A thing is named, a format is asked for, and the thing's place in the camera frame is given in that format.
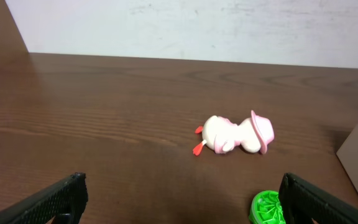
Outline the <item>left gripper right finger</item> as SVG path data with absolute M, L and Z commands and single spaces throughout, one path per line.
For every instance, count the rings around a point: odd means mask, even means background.
M 287 224 L 358 224 L 358 209 L 295 174 L 284 174 L 278 197 Z

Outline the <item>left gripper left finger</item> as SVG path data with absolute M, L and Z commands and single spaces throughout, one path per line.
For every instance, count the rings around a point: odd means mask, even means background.
M 0 211 L 0 224 L 79 223 L 88 202 L 85 179 L 76 172 Z

